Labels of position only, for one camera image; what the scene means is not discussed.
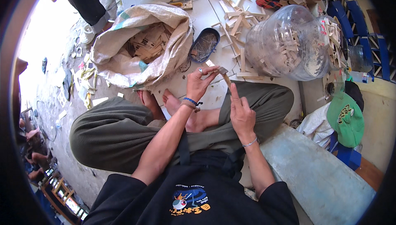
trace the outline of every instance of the baseball cap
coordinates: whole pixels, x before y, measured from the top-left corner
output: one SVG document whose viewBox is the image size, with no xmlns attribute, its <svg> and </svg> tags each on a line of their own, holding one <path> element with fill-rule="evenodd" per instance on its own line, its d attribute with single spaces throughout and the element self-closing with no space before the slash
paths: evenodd
<svg viewBox="0 0 396 225">
<path fill-rule="evenodd" d="M 348 94 L 335 96 L 327 111 L 327 120 L 338 133 L 338 142 L 348 148 L 356 147 L 364 133 L 363 113 Z"/>
</svg>

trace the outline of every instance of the plastic sack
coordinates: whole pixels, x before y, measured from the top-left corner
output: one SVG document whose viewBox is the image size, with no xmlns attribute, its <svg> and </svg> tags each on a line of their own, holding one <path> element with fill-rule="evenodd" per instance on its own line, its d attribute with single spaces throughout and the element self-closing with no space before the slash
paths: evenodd
<svg viewBox="0 0 396 225">
<path fill-rule="evenodd" d="M 139 57 L 131 57 L 122 46 L 135 34 L 158 22 L 175 29 L 165 52 L 149 64 Z M 110 83 L 121 88 L 145 90 L 182 65 L 191 44 L 192 22 L 187 12 L 163 2 L 136 5 L 122 12 L 111 29 L 96 38 L 90 59 L 98 74 Z"/>
<path fill-rule="evenodd" d="M 328 48 L 319 20 L 303 6 L 288 5 L 250 29 L 245 57 L 262 75 L 305 81 L 326 74 Z"/>
<path fill-rule="evenodd" d="M 296 131 L 305 135 L 315 143 L 323 146 L 329 140 L 334 129 L 327 121 L 327 110 L 331 102 L 316 109 L 313 113 L 308 114 L 303 122 L 297 127 Z"/>
</svg>

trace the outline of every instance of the toe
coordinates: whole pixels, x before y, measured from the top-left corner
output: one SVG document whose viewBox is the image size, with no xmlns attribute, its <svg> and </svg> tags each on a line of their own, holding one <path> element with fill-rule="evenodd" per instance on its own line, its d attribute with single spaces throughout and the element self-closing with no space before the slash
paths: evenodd
<svg viewBox="0 0 396 225">
<path fill-rule="evenodd" d="M 164 95 L 166 97 L 173 96 L 173 94 L 169 91 L 169 89 L 165 89 Z"/>
</svg>

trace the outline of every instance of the plastic bottle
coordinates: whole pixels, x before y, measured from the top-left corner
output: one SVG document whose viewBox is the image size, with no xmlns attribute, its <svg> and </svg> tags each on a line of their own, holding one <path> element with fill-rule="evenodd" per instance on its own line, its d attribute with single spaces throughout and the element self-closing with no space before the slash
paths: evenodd
<svg viewBox="0 0 396 225">
<path fill-rule="evenodd" d="M 366 72 L 351 71 L 349 75 L 352 77 L 354 82 L 362 82 L 362 83 L 371 82 L 371 75 Z"/>
<path fill-rule="evenodd" d="M 56 120 L 56 128 L 57 129 L 62 128 L 61 121 L 59 119 Z"/>
</svg>

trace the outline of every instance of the wall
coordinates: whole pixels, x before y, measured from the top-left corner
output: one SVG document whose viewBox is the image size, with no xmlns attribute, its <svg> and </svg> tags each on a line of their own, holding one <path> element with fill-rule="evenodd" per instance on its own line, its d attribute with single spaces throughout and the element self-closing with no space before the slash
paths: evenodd
<svg viewBox="0 0 396 225">
<path fill-rule="evenodd" d="M 364 100 L 362 156 L 385 173 L 396 138 L 396 85 L 378 78 L 358 85 Z"/>
<path fill-rule="evenodd" d="M 373 26 L 371 25 L 371 21 L 369 18 L 369 14 L 367 13 L 368 9 L 375 9 L 374 5 L 371 3 L 371 0 L 355 0 L 355 1 L 357 1 L 359 7 L 363 11 L 364 20 L 366 21 L 366 25 L 367 25 L 367 29 L 369 30 L 369 33 L 374 33 Z"/>
</svg>

